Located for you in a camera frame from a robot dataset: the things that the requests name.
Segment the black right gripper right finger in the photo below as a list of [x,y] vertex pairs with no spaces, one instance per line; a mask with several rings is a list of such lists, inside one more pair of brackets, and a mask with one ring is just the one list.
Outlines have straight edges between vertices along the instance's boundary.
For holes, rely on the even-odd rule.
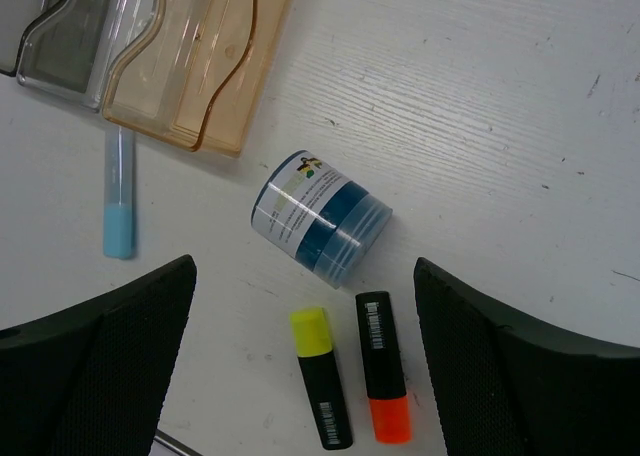
[[425,258],[414,287],[448,454],[638,454],[638,348],[544,322]]

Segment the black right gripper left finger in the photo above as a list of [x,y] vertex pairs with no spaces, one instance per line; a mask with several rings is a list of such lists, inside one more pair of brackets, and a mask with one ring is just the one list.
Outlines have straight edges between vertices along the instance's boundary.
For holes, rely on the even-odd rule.
[[2,454],[149,454],[196,279],[184,255],[2,330]]

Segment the orange cap black highlighter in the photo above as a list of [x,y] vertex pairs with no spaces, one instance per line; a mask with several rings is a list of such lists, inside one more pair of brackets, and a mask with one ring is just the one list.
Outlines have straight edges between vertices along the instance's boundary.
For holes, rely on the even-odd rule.
[[390,295],[355,297],[360,348],[375,438],[401,445],[412,438],[409,402]]

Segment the yellow cap black highlighter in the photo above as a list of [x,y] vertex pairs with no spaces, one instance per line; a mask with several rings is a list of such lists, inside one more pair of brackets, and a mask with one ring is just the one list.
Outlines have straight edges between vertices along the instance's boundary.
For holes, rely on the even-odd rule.
[[347,449],[353,435],[326,313],[313,307],[289,318],[321,445],[327,451]]

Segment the light blue pen tube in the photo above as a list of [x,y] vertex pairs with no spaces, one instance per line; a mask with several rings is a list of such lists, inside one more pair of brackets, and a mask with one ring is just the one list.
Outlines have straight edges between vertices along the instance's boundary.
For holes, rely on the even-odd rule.
[[134,254],[134,132],[110,125],[105,133],[103,254]]

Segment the blue round jar with label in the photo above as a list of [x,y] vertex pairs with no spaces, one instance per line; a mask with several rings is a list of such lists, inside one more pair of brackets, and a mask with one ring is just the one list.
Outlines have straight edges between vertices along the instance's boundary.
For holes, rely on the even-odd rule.
[[393,210],[306,150],[269,177],[251,212],[252,228],[331,287],[341,287]]

